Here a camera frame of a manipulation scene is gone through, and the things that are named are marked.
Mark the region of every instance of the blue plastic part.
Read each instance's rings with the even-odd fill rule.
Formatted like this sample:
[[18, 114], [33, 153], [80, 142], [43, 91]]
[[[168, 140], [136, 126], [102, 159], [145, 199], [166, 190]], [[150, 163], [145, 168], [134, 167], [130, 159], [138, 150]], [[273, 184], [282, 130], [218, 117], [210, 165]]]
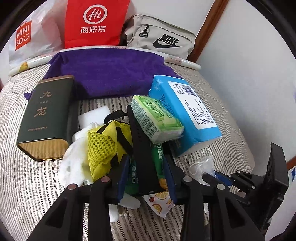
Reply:
[[165, 179], [168, 185], [168, 192], [170, 194], [170, 198], [173, 203], [177, 203], [177, 196], [176, 196], [176, 185], [170, 171], [170, 167], [168, 165], [168, 161], [165, 157], [163, 157], [163, 172], [165, 174]]
[[130, 157], [128, 155], [124, 155], [124, 156], [126, 156], [126, 158], [128, 160], [126, 160], [126, 159], [121, 160], [121, 161], [125, 161], [125, 164], [124, 164], [124, 167], [123, 167], [123, 170], [121, 173], [121, 178], [118, 182], [118, 195], [117, 195], [118, 202], [120, 202], [121, 199], [123, 198], [126, 183], [128, 181], [128, 167], [129, 167], [129, 163], [130, 163]]
[[215, 171], [215, 175], [216, 175], [216, 177], [217, 177], [220, 181], [224, 182], [227, 186], [229, 186], [229, 187], [232, 186], [233, 182], [232, 182], [229, 178], [220, 175], [220, 174], [219, 174], [218, 172], [216, 172], [216, 171]]

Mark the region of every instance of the dark green tea box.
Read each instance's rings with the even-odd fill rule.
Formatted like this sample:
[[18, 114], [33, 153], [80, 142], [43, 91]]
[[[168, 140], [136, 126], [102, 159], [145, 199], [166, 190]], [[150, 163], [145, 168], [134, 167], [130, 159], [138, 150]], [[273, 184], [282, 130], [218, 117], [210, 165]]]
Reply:
[[25, 110], [17, 147], [35, 161], [60, 160], [77, 123], [74, 76], [41, 80]]

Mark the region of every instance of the red paper bag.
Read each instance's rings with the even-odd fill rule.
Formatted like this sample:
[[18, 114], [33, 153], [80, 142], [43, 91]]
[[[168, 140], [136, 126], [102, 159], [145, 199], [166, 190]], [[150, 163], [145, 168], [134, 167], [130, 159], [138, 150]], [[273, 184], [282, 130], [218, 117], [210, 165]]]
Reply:
[[65, 48], [118, 45], [130, 0], [69, 0]]

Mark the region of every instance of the metal rivet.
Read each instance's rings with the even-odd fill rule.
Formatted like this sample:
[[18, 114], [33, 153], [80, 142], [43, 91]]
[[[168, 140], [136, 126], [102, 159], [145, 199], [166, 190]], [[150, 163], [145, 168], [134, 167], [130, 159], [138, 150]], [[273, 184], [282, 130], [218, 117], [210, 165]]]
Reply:
[[102, 181], [103, 183], [107, 183], [107, 182], [110, 181], [110, 177], [104, 176], [104, 177], [101, 178], [101, 181]]
[[187, 183], [191, 182], [192, 181], [192, 178], [191, 177], [188, 177], [188, 176], [185, 176], [183, 177], [183, 180]]
[[77, 187], [77, 185], [74, 184], [74, 183], [72, 183], [72, 184], [70, 184], [70, 185], [68, 186], [68, 189], [69, 189], [69, 190], [74, 190], [76, 187]]
[[224, 190], [225, 189], [225, 186], [223, 184], [219, 183], [219, 184], [217, 184], [217, 188], [219, 190]]

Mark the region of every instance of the zipper pull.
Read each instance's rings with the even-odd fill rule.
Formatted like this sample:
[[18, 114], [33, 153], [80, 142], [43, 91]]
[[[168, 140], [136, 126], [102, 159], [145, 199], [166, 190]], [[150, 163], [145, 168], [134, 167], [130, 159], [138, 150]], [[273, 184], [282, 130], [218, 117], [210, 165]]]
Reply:
[[146, 25], [146, 28], [139, 34], [140, 37], [148, 38], [148, 30], [149, 25]]

